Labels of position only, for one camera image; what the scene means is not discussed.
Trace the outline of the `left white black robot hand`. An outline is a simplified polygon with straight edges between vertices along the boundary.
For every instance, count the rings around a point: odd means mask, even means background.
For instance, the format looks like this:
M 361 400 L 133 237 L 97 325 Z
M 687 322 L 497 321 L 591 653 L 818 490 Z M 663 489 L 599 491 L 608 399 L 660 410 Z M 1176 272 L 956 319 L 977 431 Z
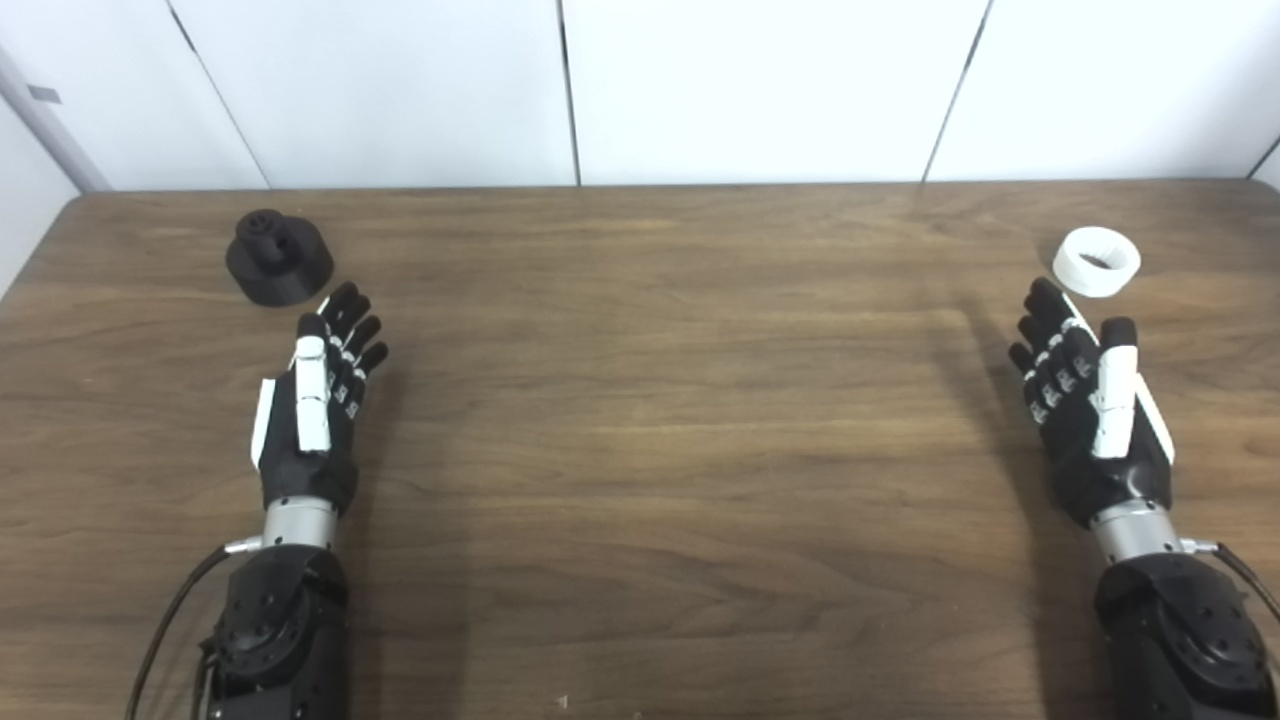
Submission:
M 344 514 L 355 501 L 355 425 L 389 355 L 380 332 L 370 297 L 353 282 L 300 316 L 285 370 L 259 391 L 250 457 L 265 506 L 308 496 Z

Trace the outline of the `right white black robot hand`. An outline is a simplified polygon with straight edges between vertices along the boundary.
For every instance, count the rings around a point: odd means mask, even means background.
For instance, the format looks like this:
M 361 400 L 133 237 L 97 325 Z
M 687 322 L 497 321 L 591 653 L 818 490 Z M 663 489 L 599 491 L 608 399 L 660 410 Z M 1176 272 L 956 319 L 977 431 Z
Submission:
M 1175 448 L 1139 369 L 1137 324 L 1092 327 L 1052 281 L 1023 300 L 1007 355 L 1050 462 L 1050 488 L 1080 527 L 1123 503 L 1172 506 Z

